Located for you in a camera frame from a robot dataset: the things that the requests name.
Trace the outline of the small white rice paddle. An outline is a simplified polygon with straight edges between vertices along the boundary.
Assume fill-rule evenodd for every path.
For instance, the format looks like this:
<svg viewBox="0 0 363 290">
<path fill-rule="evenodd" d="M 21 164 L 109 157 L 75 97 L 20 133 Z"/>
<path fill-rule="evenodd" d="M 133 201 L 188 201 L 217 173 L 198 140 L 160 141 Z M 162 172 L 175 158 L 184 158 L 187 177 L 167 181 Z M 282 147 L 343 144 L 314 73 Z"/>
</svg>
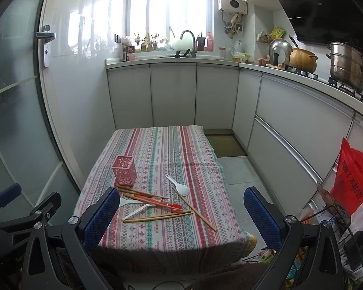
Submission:
<svg viewBox="0 0 363 290">
<path fill-rule="evenodd" d="M 129 204 L 140 204 L 142 203 L 139 200 L 132 200 L 132 199 L 126 199 L 124 197 L 120 197 L 120 201 L 119 201 L 119 208 L 129 205 Z"/>
</svg>

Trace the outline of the wooden chopstick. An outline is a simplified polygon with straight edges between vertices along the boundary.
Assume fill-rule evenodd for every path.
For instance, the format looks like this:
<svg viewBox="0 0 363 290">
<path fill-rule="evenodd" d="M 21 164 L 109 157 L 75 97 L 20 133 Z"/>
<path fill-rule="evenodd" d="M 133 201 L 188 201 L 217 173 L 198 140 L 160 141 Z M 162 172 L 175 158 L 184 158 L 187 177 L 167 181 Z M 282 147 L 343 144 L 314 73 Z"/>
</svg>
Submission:
<svg viewBox="0 0 363 290">
<path fill-rule="evenodd" d="M 191 205 L 175 188 L 175 186 L 172 187 L 172 189 L 174 190 L 174 192 L 176 192 L 176 194 L 178 195 L 178 197 L 180 197 L 180 199 L 182 201 L 184 201 L 188 207 L 190 207 L 190 209 L 202 220 L 204 221 L 204 223 L 209 226 L 213 231 L 217 231 L 216 226 L 214 226 L 206 217 L 204 217 L 193 205 Z"/>
<path fill-rule="evenodd" d="M 157 200 L 153 200 L 153 199 L 149 199 L 149 198 L 139 198 L 137 196 L 134 196 L 134 195 L 131 195 L 128 193 L 124 193 L 123 196 L 125 196 L 126 198 L 129 198 L 129 199 L 132 199 L 132 200 L 137 200 L 139 202 L 149 203 L 150 205 L 165 207 L 164 203 L 157 201 Z"/>
<path fill-rule="evenodd" d="M 155 194 L 151 194 L 151 193 L 147 193 L 147 192 L 142 192 L 140 190 L 135 190 L 135 189 L 132 189 L 132 188 L 129 188 L 129 187 L 116 186 L 115 188 L 117 190 L 120 190 L 122 192 L 126 192 L 128 194 L 132 194 L 132 195 L 142 195 L 142 196 L 145 196 L 145 197 L 148 197 L 148 198 L 162 198 L 162 199 L 168 200 L 168 198 L 165 197 L 165 196 L 155 195 Z"/>
<path fill-rule="evenodd" d="M 187 215 L 192 215 L 193 212 L 192 211 L 185 211 L 182 213 L 167 213 L 164 215 L 158 215 L 158 216 L 153 216 L 153 217 L 138 217 L 138 218 L 133 218 L 133 219 L 126 219 L 123 220 L 123 223 L 139 223 L 139 222 L 148 222 L 148 221 L 160 221 L 163 219 L 173 219 L 173 218 L 177 218 L 177 217 L 183 217 L 183 216 L 187 216 Z"/>
<path fill-rule="evenodd" d="M 168 218 L 172 218 L 172 217 L 179 217 L 179 216 L 184 216 L 184 215 L 191 215 L 193 212 L 192 211 L 182 211 L 182 212 L 169 212 L 169 213 L 163 213 L 163 214 L 153 214 L 153 215 L 146 215 L 146 216 L 142 216 L 142 217 L 134 217 L 131 219 L 128 219 L 129 221 L 136 221 L 139 219 L 168 219 Z"/>
<path fill-rule="evenodd" d="M 145 196 L 142 196 L 142 195 L 134 195 L 134 196 L 137 196 L 139 198 L 148 198 L 148 197 L 145 197 Z"/>
</svg>

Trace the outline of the pink perforated utensil holder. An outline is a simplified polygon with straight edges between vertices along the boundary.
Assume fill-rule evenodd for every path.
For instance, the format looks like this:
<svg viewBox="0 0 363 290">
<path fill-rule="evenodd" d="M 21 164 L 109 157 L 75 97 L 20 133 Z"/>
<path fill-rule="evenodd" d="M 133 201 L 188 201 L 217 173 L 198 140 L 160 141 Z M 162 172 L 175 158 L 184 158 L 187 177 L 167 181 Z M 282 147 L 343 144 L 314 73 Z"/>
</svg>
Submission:
<svg viewBox="0 0 363 290">
<path fill-rule="evenodd" d="M 132 188 L 136 182 L 137 173 L 133 156 L 117 156 L 111 165 L 115 186 Z"/>
</svg>

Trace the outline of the red plastic spoon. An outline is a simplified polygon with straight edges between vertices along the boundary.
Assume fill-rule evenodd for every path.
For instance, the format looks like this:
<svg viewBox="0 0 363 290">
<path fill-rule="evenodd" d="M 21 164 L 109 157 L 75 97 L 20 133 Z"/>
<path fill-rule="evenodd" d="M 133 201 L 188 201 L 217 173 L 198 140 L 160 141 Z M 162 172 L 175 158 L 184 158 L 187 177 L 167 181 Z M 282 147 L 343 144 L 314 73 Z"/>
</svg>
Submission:
<svg viewBox="0 0 363 290">
<path fill-rule="evenodd" d="M 161 201 L 162 203 L 165 204 L 165 207 L 162 207 L 162 208 L 169 208 L 172 212 L 182 212 L 183 211 L 183 208 L 179 205 L 179 204 L 172 204 L 172 203 L 167 203 L 167 202 L 163 202 Z"/>
</svg>

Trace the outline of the kitchen faucet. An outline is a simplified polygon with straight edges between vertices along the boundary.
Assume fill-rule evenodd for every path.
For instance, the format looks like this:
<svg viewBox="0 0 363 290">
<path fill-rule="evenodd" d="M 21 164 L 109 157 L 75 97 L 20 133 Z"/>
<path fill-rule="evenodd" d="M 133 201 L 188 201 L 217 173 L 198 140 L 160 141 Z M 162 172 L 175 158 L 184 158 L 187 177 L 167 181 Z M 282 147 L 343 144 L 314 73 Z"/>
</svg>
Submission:
<svg viewBox="0 0 363 290">
<path fill-rule="evenodd" d="M 174 42 L 173 48 L 175 51 L 183 52 L 183 56 L 190 54 L 191 57 L 196 58 L 197 49 L 195 43 L 195 36 L 193 32 L 187 29 L 183 31 L 180 38 Z"/>
</svg>

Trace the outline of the patterned striped tablecloth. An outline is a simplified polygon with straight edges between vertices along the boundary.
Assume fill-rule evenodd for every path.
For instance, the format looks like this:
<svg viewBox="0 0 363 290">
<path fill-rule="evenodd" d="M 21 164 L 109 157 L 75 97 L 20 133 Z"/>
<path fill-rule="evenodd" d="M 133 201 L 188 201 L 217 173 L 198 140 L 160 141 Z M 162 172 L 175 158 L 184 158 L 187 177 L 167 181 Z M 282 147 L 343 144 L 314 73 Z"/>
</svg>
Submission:
<svg viewBox="0 0 363 290">
<path fill-rule="evenodd" d="M 256 238 L 245 232 L 235 217 L 225 186 L 224 172 L 201 126 L 128 128 L 115 131 L 97 159 L 80 193 L 74 214 L 79 216 L 114 185 L 111 165 L 119 155 L 133 156 L 137 178 L 134 188 L 165 196 L 171 203 L 187 204 L 165 178 L 168 174 L 186 185 L 184 197 L 217 231 L 194 212 L 192 215 L 123 223 L 134 210 L 130 204 L 119 208 L 100 245 L 109 249 L 163 252 L 213 248 L 225 255 L 243 257 L 256 246 Z"/>
</svg>

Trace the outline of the brown floor mat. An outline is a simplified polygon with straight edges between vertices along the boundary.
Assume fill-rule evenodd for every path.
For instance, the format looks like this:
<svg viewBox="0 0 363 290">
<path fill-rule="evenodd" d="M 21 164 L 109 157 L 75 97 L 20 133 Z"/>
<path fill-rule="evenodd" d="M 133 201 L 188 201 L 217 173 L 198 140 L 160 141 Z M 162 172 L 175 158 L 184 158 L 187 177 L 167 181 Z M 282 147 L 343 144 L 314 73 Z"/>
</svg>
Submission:
<svg viewBox="0 0 363 290">
<path fill-rule="evenodd" d="M 246 156 L 246 151 L 233 135 L 207 135 L 218 158 Z"/>
</svg>

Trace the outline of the red plastic bag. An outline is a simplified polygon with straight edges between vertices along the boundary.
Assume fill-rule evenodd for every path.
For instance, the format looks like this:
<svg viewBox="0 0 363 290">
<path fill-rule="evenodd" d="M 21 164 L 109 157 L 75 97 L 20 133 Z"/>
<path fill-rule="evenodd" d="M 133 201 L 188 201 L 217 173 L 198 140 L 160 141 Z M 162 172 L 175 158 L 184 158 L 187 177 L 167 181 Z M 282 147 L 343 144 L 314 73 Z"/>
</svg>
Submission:
<svg viewBox="0 0 363 290">
<path fill-rule="evenodd" d="M 363 203 L 363 152 L 343 138 L 331 195 L 352 215 Z"/>
</svg>

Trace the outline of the gas stove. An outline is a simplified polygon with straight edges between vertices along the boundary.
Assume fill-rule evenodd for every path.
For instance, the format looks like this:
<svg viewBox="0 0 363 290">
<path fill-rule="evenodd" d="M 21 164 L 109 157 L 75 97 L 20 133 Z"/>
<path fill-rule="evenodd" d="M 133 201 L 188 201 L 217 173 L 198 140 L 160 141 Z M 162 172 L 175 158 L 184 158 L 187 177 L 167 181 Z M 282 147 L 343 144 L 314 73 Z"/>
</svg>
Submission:
<svg viewBox="0 0 363 290">
<path fill-rule="evenodd" d="M 296 67 L 292 67 L 291 65 L 283 65 L 283 67 L 284 67 L 285 71 L 299 74 L 301 76 L 307 77 L 312 80 L 316 80 L 318 82 L 323 82 L 323 83 L 327 84 L 328 86 L 334 87 L 334 88 L 348 94 L 349 96 L 356 98 L 360 102 L 363 102 L 363 94 L 358 93 L 358 91 L 356 91 L 356 89 L 354 89 L 353 87 L 351 87 L 349 85 L 345 85 L 343 82 L 340 82 L 339 80 L 335 80 L 331 77 L 329 77 L 328 80 L 323 80 L 323 79 L 320 79 L 319 76 L 314 73 L 310 73 L 310 72 L 298 69 Z"/>
</svg>

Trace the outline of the steel pot lid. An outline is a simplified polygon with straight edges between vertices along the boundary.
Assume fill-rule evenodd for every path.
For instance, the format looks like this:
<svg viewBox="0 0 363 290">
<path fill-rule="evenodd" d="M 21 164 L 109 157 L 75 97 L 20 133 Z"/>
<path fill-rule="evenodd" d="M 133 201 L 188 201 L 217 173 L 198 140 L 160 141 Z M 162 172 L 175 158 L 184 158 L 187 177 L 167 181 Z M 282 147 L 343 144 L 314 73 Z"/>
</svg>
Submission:
<svg viewBox="0 0 363 290">
<path fill-rule="evenodd" d="M 285 39 L 277 38 L 272 40 L 269 45 L 269 56 L 272 64 L 274 66 L 278 66 L 279 64 L 289 65 L 292 51 L 291 44 Z"/>
</svg>

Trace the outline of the stainless steel stock pot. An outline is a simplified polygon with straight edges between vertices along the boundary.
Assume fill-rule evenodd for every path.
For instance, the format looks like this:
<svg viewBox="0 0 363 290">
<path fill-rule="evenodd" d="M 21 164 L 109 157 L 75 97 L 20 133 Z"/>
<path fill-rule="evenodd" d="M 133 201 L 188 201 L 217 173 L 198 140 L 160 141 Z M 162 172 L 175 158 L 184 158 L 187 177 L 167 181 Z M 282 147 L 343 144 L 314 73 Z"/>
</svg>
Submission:
<svg viewBox="0 0 363 290">
<path fill-rule="evenodd" d="M 330 77 L 353 88 L 357 93 L 363 91 L 363 54 L 345 43 L 331 42 L 328 45 L 330 54 Z"/>
</svg>

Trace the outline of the pink bottle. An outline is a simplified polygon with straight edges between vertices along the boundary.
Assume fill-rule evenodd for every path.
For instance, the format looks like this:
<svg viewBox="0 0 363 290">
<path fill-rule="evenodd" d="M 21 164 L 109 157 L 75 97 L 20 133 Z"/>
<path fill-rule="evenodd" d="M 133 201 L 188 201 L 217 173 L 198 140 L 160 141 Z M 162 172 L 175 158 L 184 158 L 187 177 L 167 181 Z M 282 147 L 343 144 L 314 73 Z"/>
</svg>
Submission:
<svg viewBox="0 0 363 290">
<path fill-rule="evenodd" d="M 214 51 L 214 37 L 213 37 L 211 32 L 208 32 L 207 36 L 206 36 L 205 51 L 207 51 L 207 52 L 213 52 Z"/>
</svg>

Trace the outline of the white water heater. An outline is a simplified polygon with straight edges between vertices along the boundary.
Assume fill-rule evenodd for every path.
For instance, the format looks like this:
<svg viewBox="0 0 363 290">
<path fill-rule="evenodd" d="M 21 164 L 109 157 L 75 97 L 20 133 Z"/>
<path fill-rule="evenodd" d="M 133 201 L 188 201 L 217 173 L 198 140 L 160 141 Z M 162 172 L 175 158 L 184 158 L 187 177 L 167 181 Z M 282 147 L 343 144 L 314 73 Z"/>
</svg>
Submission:
<svg viewBox="0 0 363 290">
<path fill-rule="evenodd" d="M 248 6 L 243 0 L 218 0 L 218 9 L 228 13 L 248 14 Z"/>
</svg>

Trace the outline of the black range hood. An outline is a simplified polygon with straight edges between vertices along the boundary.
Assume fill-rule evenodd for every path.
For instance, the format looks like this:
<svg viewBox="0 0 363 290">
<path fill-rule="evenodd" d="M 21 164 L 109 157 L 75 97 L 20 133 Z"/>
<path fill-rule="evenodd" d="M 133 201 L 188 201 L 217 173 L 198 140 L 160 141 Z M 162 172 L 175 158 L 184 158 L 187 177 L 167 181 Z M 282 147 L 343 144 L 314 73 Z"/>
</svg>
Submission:
<svg viewBox="0 0 363 290">
<path fill-rule="evenodd" d="M 363 52 L 363 0 L 279 0 L 297 39 L 347 43 Z"/>
</svg>

